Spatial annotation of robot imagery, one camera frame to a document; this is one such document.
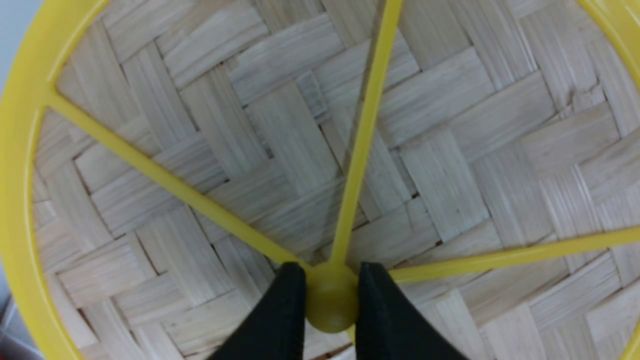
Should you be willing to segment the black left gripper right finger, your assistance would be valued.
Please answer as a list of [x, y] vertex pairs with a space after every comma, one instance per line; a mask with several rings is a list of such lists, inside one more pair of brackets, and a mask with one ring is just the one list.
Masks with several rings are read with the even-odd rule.
[[415, 308], [382, 264], [361, 264], [358, 298], [358, 360], [466, 360]]

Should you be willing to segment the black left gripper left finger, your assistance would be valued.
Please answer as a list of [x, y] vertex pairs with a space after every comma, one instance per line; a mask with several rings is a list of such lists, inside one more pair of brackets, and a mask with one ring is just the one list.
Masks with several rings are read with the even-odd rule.
[[210, 360], [301, 360], [306, 338], [306, 273], [286, 262], [254, 309]]

